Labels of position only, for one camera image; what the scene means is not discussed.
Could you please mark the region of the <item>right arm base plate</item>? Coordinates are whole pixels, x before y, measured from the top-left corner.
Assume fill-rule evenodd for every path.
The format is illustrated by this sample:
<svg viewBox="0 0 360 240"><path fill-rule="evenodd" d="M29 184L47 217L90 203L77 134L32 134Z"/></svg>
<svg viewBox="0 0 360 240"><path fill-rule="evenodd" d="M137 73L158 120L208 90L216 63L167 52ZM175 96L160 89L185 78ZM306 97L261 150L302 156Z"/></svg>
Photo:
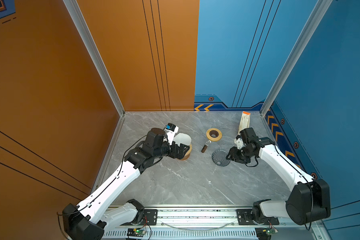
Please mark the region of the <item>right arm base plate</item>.
<svg viewBox="0 0 360 240"><path fill-rule="evenodd" d="M273 225L277 226L280 224L279 219L276 217L264 217L260 216L257 218L253 213L253 210L250 209L237 209L237 220L240 226L249 226L249 225Z"/></svg>

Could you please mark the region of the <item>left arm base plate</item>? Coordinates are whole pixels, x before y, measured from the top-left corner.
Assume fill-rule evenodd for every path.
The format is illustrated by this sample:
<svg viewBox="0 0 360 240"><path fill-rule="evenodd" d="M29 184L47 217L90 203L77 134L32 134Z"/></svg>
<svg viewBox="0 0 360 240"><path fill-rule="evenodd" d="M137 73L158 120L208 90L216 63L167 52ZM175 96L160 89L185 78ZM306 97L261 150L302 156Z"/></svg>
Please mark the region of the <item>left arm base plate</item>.
<svg viewBox="0 0 360 240"><path fill-rule="evenodd" d="M138 216L130 223L124 223L123 226L143 226L147 223L150 226L155 226L158 220L157 209L145 209L144 213Z"/></svg>

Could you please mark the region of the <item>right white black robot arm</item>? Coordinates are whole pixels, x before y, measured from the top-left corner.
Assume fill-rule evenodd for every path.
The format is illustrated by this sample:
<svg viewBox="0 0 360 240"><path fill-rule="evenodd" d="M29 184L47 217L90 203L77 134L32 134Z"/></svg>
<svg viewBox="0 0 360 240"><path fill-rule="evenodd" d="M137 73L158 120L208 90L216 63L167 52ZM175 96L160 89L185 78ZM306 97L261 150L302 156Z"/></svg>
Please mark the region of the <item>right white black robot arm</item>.
<svg viewBox="0 0 360 240"><path fill-rule="evenodd" d="M306 225L331 216L330 186L316 180L287 158L271 139L260 138L253 128L240 131L236 146L228 160L248 165L251 159L262 159L282 178L290 190L286 201L260 200L252 209L238 210L240 224L268 224L272 218L289 218L297 225Z"/></svg>

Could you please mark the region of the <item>coffee filter bag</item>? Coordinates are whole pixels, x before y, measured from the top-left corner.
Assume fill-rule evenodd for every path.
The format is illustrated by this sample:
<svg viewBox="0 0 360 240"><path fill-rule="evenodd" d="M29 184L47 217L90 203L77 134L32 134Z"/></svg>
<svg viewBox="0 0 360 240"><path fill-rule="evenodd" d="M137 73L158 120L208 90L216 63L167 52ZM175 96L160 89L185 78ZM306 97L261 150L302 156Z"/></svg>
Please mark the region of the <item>coffee filter bag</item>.
<svg viewBox="0 0 360 240"><path fill-rule="evenodd" d="M245 111L242 112L242 116L241 116L241 120L240 120L239 128L238 128L238 135L240 135L240 132L242 130L250 127L250 118L251 118L250 113L245 112Z"/></svg>

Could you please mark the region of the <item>white paper coffee filter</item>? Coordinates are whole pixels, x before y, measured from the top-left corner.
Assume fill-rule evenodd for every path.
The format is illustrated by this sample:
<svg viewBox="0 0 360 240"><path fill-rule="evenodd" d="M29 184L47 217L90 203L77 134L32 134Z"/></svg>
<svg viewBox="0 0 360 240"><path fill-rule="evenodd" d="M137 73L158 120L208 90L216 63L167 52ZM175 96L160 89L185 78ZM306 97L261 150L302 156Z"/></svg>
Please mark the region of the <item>white paper coffee filter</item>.
<svg viewBox="0 0 360 240"><path fill-rule="evenodd" d="M176 143L176 145L178 145L179 147L181 145L185 145L185 146L189 146L192 142L192 138L184 133L178 133L175 137L174 137L174 142Z"/></svg>

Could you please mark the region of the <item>grey glass dripper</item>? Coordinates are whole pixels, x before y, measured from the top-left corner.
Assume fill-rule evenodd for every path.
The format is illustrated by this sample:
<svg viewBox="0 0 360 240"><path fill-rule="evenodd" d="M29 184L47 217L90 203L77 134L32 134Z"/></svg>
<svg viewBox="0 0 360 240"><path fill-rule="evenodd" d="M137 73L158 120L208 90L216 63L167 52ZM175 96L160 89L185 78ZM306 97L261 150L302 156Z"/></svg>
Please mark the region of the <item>grey glass dripper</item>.
<svg viewBox="0 0 360 240"><path fill-rule="evenodd" d="M220 167L226 167L230 164L231 160L227 159L228 153L223 150L216 150L212 153L212 161Z"/></svg>

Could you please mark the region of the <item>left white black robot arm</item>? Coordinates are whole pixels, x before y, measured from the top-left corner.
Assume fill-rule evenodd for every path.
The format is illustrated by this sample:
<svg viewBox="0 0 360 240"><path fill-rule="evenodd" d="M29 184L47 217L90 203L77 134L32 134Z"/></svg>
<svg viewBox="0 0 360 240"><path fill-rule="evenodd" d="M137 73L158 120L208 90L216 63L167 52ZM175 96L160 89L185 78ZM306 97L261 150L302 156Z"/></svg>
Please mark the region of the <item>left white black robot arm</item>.
<svg viewBox="0 0 360 240"><path fill-rule="evenodd" d="M104 234L123 224L147 225L145 207L131 199L115 210L109 206L145 170L164 157L182 160L191 150L192 139L167 124L152 128L129 147L119 167L93 193L77 205L68 204L58 214L58 224L67 240L100 240Z"/></svg>

